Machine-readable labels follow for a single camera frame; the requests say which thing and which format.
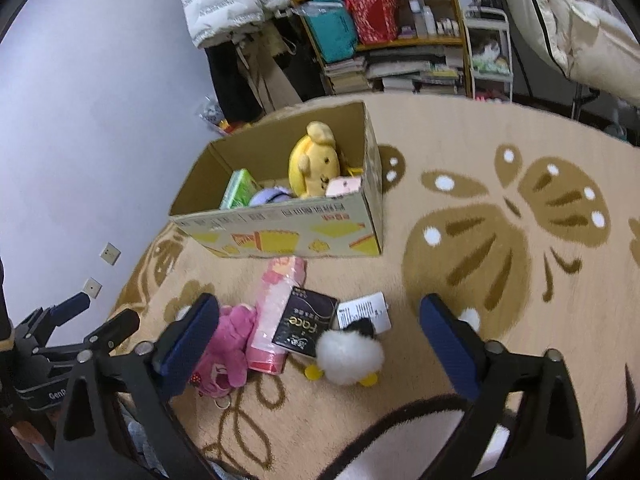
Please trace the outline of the lower wall socket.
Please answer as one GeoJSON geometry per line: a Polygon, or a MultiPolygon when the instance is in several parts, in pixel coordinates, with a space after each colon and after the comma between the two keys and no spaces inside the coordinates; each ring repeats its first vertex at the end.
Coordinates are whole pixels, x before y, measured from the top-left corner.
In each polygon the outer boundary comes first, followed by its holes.
{"type": "Polygon", "coordinates": [[[102,284],[98,282],[95,278],[87,278],[85,280],[84,286],[82,286],[82,291],[85,294],[87,294],[91,299],[98,298],[101,289],[102,289],[102,284]]]}

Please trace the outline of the pink swirl roll plush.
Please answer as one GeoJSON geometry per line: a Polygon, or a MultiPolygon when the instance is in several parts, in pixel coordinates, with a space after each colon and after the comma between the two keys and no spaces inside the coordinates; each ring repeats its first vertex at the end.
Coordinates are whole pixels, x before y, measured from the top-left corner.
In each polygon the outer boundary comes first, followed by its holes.
{"type": "Polygon", "coordinates": [[[362,177],[338,177],[329,180],[326,187],[326,197],[338,197],[358,193],[361,188],[362,177]]]}

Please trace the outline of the white fluffy duck plush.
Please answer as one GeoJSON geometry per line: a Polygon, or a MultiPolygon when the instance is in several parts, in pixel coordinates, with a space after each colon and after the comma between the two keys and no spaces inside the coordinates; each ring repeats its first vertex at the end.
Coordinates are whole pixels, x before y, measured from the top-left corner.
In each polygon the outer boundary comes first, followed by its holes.
{"type": "Polygon", "coordinates": [[[360,318],[344,330],[326,330],[316,345],[316,360],[307,365],[311,382],[326,378],[338,386],[373,387],[378,383],[385,354],[370,318],[360,318]]]}

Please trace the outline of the wall socket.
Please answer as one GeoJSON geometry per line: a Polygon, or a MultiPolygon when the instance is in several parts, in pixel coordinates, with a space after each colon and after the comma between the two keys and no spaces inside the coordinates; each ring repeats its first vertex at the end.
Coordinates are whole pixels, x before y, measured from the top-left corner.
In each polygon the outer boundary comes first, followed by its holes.
{"type": "Polygon", "coordinates": [[[102,284],[98,282],[95,278],[87,278],[85,280],[84,286],[82,286],[82,291],[85,294],[87,294],[91,299],[98,298],[101,289],[102,289],[102,284]]]}
{"type": "Polygon", "coordinates": [[[102,249],[102,252],[100,253],[100,258],[110,266],[114,266],[121,254],[122,252],[113,244],[106,243],[104,248],[102,249]]]}

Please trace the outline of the clear bag of toys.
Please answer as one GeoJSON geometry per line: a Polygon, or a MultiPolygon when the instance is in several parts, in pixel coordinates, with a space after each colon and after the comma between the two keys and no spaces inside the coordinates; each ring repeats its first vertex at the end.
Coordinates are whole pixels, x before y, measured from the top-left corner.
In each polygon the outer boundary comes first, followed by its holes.
{"type": "Polygon", "coordinates": [[[248,126],[247,122],[229,122],[224,117],[224,112],[214,96],[204,98],[198,106],[198,117],[206,123],[210,130],[221,136],[231,136],[248,126]]]}

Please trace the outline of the black hanging coat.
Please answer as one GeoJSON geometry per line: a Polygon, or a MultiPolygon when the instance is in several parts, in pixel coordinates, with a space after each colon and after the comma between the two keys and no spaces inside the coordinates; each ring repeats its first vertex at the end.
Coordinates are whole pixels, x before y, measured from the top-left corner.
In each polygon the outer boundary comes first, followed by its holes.
{"type": "Polygon", "coordinates": [[[256,99],[239,66],[235,45],[231,41],[205,49],[210,78],[229,124],[254,122],[264,109],[256,99]]]}

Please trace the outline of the pink bear plush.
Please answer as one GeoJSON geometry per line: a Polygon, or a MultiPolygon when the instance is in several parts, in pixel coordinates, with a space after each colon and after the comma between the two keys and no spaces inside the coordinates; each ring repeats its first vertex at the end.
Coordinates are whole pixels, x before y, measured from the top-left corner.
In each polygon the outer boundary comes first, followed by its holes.
{"type": "Polygon", "coordinates": [[[256,310],[247,304],[221,308],[218,326],[190,379],[201,396],[220,399],[246,384],[245,351],[256,316],[256,310]]]}

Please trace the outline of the open cardboard box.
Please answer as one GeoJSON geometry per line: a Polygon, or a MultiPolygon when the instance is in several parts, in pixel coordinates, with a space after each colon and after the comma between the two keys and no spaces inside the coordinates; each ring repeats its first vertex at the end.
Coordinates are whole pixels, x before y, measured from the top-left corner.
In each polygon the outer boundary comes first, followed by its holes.
{"type": "Polygon", "coordinates": [[[209,143],[169,218],[222,258],[375,257],[381,178],[366,104],[289,108],[209,143]]]}

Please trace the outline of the white cushioned chair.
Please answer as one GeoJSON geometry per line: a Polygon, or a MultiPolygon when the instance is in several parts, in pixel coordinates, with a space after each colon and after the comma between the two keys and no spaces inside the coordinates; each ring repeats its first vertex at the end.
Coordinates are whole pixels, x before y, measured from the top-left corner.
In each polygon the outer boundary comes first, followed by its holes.
{"type": "Polygon", "coordinates": [[[506,0],[532,50],[565,78],[639,104],[639,43],[611,0],[506,0]]]}

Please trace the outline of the white-haired blindfolded plush doll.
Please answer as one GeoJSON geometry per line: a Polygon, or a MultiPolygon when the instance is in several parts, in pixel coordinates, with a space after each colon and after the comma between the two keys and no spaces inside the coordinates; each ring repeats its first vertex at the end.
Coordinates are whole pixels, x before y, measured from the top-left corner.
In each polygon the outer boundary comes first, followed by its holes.
{"type": "Polygon", "coordinates": [[[262,188],[252,196],[248,206],[258,207],[269,204],[284,203],[292,200],[293,198],[295,198],[295,194],[289,188],[284,188],[283,186],[262,188]]]}

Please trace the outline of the beige patterned carpet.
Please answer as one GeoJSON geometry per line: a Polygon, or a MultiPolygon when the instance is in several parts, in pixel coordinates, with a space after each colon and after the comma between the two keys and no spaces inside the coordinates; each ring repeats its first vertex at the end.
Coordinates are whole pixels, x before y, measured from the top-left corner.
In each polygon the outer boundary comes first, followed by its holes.
{"type": "Polygon", "coordinates": [[[279,110],[196,160],[117,310],[153,339],[202,292],[251,304],[273,256],[306,262],[337,299],[390,309],[373,387],[304,375],[290,356],[227,399],[172,406],[196,447],[259,479],[416,479],[468,407],[419,327],[431,292],[485,339],[555,348],[577,396],[586,463],[623,439],[639,402],[639,151],[559,116],[459,98],[370,94],[279,110]],[[212,218],[233,170],[265,184],[314,120],[363,171],[361,214],[300,200],[212,218]]]}

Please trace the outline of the green tissue pack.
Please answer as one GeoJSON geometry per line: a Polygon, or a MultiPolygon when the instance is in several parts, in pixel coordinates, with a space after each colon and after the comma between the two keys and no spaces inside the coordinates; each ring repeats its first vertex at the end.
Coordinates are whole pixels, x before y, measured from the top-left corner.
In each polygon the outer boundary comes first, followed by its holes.
{"type": "Polygon", "coordinates": [[[247,169],[234,170],[224,190],[219,209],[228,210],[248,207],[250,206],[250,200],[261,189],[262,187],[247,169]]]}

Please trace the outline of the beige trench coat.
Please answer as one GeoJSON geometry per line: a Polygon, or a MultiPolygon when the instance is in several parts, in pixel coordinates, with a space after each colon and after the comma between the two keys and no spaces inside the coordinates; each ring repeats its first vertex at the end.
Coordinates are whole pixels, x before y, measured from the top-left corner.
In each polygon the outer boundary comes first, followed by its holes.
{"type": "Polygon", "coordinates": [[[291,54],[292,50],[273,22],[267,22],[258,32],[245,36],[236,50],[240,56],[241,70],[266,114],[302,102],[277,63],[277,56],[291,54]]]}

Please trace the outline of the white metal trolley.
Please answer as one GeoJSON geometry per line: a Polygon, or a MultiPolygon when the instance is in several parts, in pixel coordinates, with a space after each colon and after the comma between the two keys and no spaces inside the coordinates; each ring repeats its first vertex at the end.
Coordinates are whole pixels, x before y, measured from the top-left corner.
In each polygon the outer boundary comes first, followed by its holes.
{"type": "Polygon", "coordinates": [[[508,17],[500,9],[468,6],[464,24],[473,99],[511,102],[514,71],[508,17]]]}

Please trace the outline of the yellow dog plush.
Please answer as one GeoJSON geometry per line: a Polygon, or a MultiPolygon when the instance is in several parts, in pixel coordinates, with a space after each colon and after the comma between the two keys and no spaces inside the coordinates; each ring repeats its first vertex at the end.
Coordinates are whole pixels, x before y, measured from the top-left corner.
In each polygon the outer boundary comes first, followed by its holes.
{"type": "Polygon", "coordinates": [[[340,175],[340,159],[331,128],[324,122],[310,122],[288,160],[291,190],[298,198],[322,197],[330,181],[340,175]]]}

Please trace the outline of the upper wall socket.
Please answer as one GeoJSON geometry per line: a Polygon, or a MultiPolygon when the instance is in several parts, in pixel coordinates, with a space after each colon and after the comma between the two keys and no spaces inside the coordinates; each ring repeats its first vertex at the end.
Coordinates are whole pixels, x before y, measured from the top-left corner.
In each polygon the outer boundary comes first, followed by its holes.
{"type": "Polygon", "coordinates": [[[102,249],[102,252],[100,253],[100,258],[110,266],[114,266],[121,254],[122,252],[113,244],[106,243],[104,248],[102,249]]]}

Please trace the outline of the stack of books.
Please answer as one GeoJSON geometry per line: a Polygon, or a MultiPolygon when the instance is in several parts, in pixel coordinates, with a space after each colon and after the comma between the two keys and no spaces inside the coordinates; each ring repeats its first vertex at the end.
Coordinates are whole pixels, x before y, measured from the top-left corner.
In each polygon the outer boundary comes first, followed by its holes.
{"type": "Polygon", "coordinates": [[[368,92],[371,84],[367,78],[367,68],[367,58],[358,55],[324,66],[323,75],[329,81],[333,94],[368,92]]]}

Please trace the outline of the wooden shelf unit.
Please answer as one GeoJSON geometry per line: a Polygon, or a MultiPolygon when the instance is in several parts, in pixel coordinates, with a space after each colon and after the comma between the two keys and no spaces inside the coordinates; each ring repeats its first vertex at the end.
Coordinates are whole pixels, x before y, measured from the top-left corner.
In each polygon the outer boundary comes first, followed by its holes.
{"type": "Polygon", "coordinates": [[[326,91],[470,96],[459,0],[291,0],[326,91]]]}

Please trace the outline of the red patterned bag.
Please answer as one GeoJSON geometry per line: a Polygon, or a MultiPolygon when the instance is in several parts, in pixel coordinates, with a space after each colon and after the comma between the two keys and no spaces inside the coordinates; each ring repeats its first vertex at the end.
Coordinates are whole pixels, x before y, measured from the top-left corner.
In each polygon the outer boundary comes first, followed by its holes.
{"type": "Polygon", "coordinates": [[[397,0],[345,0],[360,44],[386,44],[398,36],[397,0]]]}

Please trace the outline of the teal bag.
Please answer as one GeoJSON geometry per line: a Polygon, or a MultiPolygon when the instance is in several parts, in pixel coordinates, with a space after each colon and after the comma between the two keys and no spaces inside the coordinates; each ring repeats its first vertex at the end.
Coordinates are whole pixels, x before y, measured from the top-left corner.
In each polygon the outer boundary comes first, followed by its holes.
{"type": "Polygon", "coordinates": [[[299,7],[320,51],[328,64],[352,58],[358,36],[343,0],[310,0],[299,7]]]}

